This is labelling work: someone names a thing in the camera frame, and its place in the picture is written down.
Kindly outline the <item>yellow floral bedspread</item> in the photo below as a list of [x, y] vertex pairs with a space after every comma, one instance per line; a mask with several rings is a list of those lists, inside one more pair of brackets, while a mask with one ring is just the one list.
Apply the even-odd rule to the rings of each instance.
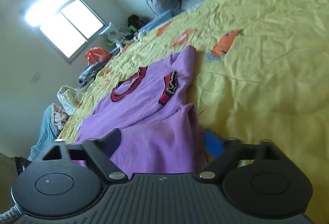
[[224, 137], [273, 141], [310, 179], [306, 214], [328, 223], [328, 0], [206, 0], [112, 58], [60, 134], [141, 66], [197, 49], [188, 95], [198, 121]]

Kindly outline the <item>orange plastic bag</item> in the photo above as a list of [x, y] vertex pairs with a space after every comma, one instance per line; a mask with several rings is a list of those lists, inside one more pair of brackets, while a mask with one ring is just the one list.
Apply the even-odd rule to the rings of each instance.
[[97, 62], [107, 63], [111, 59], [111, 54], [101, 47], [95, 47], [88, 50], [84, 57], [88, 61], [88, 65], [92, 65]]

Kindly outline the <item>light blue cloth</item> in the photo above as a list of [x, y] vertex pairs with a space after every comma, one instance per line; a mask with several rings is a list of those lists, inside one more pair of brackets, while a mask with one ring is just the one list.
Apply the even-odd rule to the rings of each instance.
[[59, 130], [55, 125], [55, 109], [57, 105], [52, 103], [48, 106], [43, 114], [40, 127], [40, 135], [35, 145], [31, 147], [30, 155], [28, 157], [29, 161], [34, 161], [39, 154], [44, 152], [59, 134]]

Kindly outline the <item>checkered fabric bag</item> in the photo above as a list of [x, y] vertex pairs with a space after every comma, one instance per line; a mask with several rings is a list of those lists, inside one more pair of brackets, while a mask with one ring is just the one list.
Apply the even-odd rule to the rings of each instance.
[[177, 10], [181, 8], [180, 0], [146, 0], [146, 3], [156, 17], [168, 10]]

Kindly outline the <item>window with metal frame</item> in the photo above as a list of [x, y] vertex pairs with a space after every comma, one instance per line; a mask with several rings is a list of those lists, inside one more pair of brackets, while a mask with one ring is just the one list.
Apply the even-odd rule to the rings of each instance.
[[36, 0], [21, 12], [67, 63], [107, 27], [84, 0]]

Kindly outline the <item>black backpack by wall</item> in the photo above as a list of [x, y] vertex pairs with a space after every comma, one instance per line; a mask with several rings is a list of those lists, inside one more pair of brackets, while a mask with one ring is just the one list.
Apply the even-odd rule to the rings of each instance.
[[147, 25], [152, 19], [150, 17], [140, 17], [138, 15], [131, 15], [128, 17], [128, 26], [134, 26], [137, 30], [140, 30]]

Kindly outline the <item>purple knit sweater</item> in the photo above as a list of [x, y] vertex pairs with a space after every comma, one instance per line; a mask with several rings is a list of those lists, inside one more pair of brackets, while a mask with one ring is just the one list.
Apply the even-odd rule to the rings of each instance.
[[119, 129], [121, 138], [103, 150], [127, 176], [196, 172], [202, 139], [196, 109], [187, 101], [196, 56], [186, 46], [118, 83], [82, 121], [75, 143]]

